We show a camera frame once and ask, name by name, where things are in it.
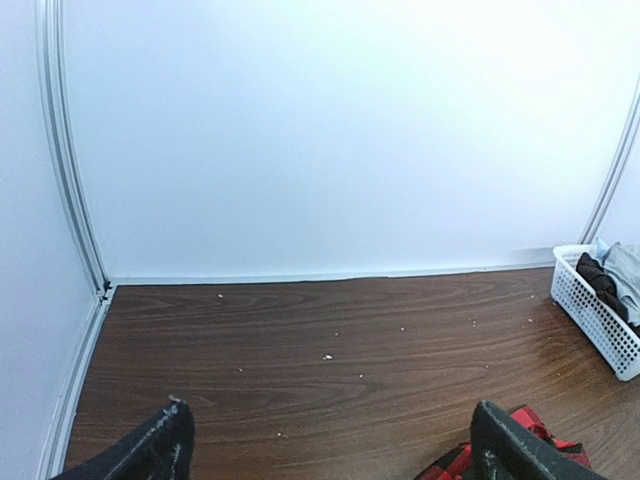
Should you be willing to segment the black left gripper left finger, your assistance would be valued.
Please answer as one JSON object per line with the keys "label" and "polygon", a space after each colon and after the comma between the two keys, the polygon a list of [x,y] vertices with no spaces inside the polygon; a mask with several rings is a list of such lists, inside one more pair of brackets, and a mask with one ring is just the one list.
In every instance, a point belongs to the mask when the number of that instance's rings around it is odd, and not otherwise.
{"label": "black left gripper left finger", "polygon": [[195,446],[189,405],[172,397],[110,448],[57,476],[59,480],[188,479]]}

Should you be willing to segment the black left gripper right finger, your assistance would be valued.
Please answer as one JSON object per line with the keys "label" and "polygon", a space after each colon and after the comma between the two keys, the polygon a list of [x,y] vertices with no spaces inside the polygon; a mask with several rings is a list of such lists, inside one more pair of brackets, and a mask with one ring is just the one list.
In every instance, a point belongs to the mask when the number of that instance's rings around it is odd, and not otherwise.
{"label": "black left gripper right finger", "polygon": [[490,401],[480,401],[470,425],[476,479],[603,479],[561,455]]}

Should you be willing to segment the red black plaid shirt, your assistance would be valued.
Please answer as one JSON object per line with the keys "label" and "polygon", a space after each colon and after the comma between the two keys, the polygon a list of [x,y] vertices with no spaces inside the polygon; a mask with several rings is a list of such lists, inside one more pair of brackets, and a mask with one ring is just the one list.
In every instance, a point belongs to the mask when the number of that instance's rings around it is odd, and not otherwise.
{"label": "red black plaid shirt", "polygon": [[528,406],[509,413],[482,401],[470,439],[441,456],[419,479],[596,479],[580,443],[557,439]]}

